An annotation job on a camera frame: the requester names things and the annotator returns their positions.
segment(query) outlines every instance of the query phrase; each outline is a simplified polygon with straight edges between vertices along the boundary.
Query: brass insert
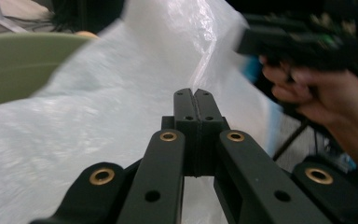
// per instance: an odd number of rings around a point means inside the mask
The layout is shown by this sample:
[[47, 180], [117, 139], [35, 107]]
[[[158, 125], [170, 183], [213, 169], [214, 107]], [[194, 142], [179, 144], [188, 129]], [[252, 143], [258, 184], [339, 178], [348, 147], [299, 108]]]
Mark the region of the brass insert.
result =
[[245, 140], [245, 136], [241, 133], [229, 133], [227, 138], [233, 142], [241, 142]]
[[162, 133], [159, 138], [164, 141], [164, 142], [171, 142], [176, 140], [178, 136], [176, 135], [176, 133]]
[[115, 172], [110, 168], [100, 168], [94, 171], [89, 177], [92, 185], [104, 185], [109, 183], [115, 177]]
[[305, 174], [309, 179], [318, 184], [330, 185], [333, 183], [333, 177], [320, 168], [307, 168]]

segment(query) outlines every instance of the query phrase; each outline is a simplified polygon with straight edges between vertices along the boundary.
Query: black device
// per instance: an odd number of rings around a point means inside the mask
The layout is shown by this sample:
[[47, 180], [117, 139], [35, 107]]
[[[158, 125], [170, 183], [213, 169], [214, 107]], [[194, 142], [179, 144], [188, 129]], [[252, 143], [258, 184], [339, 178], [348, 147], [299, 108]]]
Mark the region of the black device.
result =
[[230, 130], [213, 96], [173, 96], [144, 157], [126, 169], [101, 162], [68, 189], [52, 217], [32, 224], [181, 223], [184, 176], [214, 176], [228, 223], [358, 223], [358, 186], [308, 158], [287, 174], [247, 133]]
[[249, 23], [237, 52], [265, 55], [276, 63], [308, 66], [322, 71], [358, 71], [358, 38], [312, 30], [303, 21], [275, 16], [244, 14]]

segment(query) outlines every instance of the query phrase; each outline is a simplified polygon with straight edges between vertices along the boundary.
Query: skin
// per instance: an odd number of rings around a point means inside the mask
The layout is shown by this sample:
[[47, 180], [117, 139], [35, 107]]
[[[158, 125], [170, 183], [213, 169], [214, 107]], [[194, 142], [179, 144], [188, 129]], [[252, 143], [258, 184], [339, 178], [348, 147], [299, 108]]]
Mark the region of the skin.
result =
[[[264, 76], [275, 85], [272, 93], [281, 101], [298, 104], [297, 112], [323, 125], [358, 165], [358, 77], [352, 72], [322, 72], [308, 67], [269, 66]], [[290, 70], [295, 82], [288, 83]]]
[[87, 37], [93, 37], [93, 38], [98, 38], [97, 35], [90, 33], [88, 31], [79, 31], [75, 33], [76, 35], [83, 35], [83, 36], [87, 36]]

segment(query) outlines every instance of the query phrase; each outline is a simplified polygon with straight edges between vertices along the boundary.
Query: green chair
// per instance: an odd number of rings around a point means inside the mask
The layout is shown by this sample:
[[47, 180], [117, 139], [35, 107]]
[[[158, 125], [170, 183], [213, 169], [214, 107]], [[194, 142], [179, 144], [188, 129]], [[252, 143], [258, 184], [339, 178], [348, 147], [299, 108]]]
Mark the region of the green chair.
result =
[[0, 35], [0, 104], [29, 97], [91, 37], [56, 33]]

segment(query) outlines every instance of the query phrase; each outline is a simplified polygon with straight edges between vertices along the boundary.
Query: wrinkled plastic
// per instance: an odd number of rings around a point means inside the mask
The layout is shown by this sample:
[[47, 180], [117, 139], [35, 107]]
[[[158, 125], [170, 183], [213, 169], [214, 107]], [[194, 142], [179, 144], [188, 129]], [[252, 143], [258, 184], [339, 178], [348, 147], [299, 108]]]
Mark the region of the wrinkled plastic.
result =
[[[43, 90], [0, 105], [0, 224], [51, 216], [94, 163], [142, 158], [183, 88], [211, 92], [231, 129], [271, 148], [276, 107], [242, 75], [246, 59], [233, 51], [245, 27], [224, 0], [127, 2], [123, 21]], [[212, 182], [186, 179], [183, 223], [226, 222]]]

